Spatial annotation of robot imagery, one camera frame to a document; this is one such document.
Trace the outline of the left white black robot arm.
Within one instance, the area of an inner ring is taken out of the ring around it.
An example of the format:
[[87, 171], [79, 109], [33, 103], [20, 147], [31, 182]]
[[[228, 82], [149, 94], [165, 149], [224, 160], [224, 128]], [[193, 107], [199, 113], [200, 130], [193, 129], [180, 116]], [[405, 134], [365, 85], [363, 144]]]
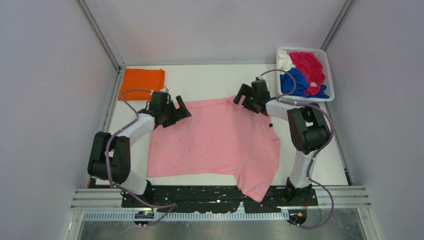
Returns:
[[108, 181], [112, 188], [134, 194], [141, 207], [153, 202], [151, 183], [131, 169], [131, 147], [146, 134], [158, 127], [170, 127], [191, 117], [181, 96], [172, 100], [167, 91], [152, 90], [151, 99], [141, 110], [136, 110], [126, 100], [124, 103], [134, 112], [132, 121], [116, 132], [99, 131], [94, 135], [87, 172], [91, 177]]

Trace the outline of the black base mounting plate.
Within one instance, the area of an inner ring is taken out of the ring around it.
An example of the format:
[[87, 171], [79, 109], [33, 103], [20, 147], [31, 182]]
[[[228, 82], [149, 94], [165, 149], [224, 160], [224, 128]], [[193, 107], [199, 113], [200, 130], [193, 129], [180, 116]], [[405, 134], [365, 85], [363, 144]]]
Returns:
[[277, 213], [282, 207], [304, 209], [318, 206], [316, 192], [302, 197], [288, 199], [284, 186], [271, 186], [268, 188], [261, 202], [257, 202], [244, 195], [236, 186], [211, 186], [211, 185], [154, 185], [148, 190], [148, 196], [140, 196], [143, 201], [155, 205], [165, 206], [158, 212], [167, 212], [171, 204], [176, 204], [173, 213], [234, 213], [243, 208], [248, 214]]

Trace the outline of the white plastic basket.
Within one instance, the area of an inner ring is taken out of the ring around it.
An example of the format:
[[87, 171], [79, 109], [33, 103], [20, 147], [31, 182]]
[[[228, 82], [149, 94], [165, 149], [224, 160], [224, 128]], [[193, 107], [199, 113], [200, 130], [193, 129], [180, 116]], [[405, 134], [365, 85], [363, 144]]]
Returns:
[[278, 73], [278, 76], [277, 76], [277, 90], [278, 90], [279, 95], [283, 95], [288, 101], [299, 101], [299, 102], [304, 102], [304, 103], [331, 102], [335, 98], [335, 92], [334, 92], [334, 87], [333, 87], [333, 80], [332, 80], [332, 76], [331, 76], [329, 61], [328, 61], [327, 53], [324, 50], [316, 49], [316, 48], [305, 48], [305, 47], [279, 47], [276, 50], [276, 67], [277, 68], [278, 68], [278, 52], [279, 51], [286, 51], [288, 53], [293, 53], [293, 52], [310, 52], [310, 53], [313, 53], [318, 58], [318, 60], [321, 62], [322, 66], [323, 66], [323, 73], [325, 75], [325, 81], [324, 81], [323, 85], [327, 86], [327, 89], [324, 92], [329, 96], [329, 98], [328, 99], [315, 98], [315, 97], [305, 98], [305, 97], [291, 95], [296, 89], [296, 80], [294, 79], [294, 77], [291, 74], [288, 74], [288, 75], [293, 80], [294, 88], [291, 92], [289, 92], [287, 94], [281, 94], [280, 74], [282, 74], [282, 70], [281, 70], [281, 72]]

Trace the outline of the pink t shirt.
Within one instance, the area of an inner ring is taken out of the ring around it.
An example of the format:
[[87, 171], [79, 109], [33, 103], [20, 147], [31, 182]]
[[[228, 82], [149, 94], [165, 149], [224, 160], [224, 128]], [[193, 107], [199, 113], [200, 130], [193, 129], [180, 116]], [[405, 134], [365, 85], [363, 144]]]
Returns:
[[281, 142], [269, 116], [232, 98], [187, 102], [190, 117], [150, 133], [147, 176], [223, 174], [261, 202], [278, 171]]

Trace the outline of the blue t shirt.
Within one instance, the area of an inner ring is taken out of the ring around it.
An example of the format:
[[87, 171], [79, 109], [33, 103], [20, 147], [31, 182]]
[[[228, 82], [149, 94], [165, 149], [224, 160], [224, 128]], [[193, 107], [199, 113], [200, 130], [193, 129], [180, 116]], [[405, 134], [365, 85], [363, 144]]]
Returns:
[[303, 98], [319, 98], [319, 99], [329, 99], [330, 97], [324, 92], [327, 89], [325, 84], [321, 85], [320, 90], [317, 94], [312, 94], [310, 90], [308, 90], [309, 83], [305, 76], [302, 74], [300, 70], [297, 68], [291, 68], [288, 73], [280, 74], [279, 82], [280, 82], [280, 90], [281, 95], [290, 93], [294, 89], [293, 79], [289, 76], [292, 75], [295, 79], [296, 86], [295, 90], [291, 96], [303, 97]]

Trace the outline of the white t shirt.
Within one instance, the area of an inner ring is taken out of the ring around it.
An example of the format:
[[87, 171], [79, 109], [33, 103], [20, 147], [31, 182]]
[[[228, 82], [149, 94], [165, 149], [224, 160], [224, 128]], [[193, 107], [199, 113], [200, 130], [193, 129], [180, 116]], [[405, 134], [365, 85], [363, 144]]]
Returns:
[[289, 53], [284, 50], [278, 51], [278, 68], [282, 70], [282, 74], [287, 73], [291, 69], [296, 68], [296, 65], [293, 63]]

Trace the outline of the folded orange t shirt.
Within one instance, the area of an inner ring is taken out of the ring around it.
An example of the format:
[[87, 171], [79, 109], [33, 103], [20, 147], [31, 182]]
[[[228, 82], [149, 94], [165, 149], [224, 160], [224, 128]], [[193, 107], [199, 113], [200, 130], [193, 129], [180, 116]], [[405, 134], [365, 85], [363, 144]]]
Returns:
[[121, 94], [128, 90], [143, 89], [145, 91], [131, 91], [124, 95], [126, 101], [147, 101], [151, 99], [151, 91], [160, 91], [165, 86], [165, 71], [163, 69], [127, 68], [124, 71], [123, 82], [118, 93], [118, 100], [122, 101]]

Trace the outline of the aluminium frame rail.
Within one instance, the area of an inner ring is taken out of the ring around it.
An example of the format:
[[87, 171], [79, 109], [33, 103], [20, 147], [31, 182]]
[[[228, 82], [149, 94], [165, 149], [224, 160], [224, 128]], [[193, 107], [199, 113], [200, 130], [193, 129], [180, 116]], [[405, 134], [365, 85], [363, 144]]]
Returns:
[[118, 47], [107, 26], [106, 18], [102, 15], [99, 5], [95, 0], [76, 0], [76, 3], [88, 20], [89, 26], [93, 30], [111, 64], [120, 72], [125, 66], [125, 61], [119, 53]]

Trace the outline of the magenta t shirt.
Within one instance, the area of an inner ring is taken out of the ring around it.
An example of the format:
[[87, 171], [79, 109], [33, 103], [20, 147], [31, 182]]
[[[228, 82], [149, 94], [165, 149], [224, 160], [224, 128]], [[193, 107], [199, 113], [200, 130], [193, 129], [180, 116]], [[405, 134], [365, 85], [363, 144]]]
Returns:
[[312, 52], [291, 52], [290, 59], [295, 67], [304, 75], [308, 87], [305, 93], [310, 96], [316, 96], [323, 90], [323, 83], [326, 79], [323, 72], [323, 65]]

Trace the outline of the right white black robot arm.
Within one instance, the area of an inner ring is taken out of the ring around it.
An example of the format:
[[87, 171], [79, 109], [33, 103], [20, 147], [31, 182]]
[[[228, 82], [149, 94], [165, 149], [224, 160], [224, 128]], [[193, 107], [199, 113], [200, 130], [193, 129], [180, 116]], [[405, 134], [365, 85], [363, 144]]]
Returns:
[[304, 203], [313, 194], [312, 173], [318, 154], [333, 137], [327, 125], [328, 115], [317, 103], [300, 104], [271, 97], [267, 83], [262, 79], [250, 85], [243, 83], [233, 102], [256, 114], [288, 122], [296, 154], [292, 171], [286, 180], [283, 199], [291, 205]]

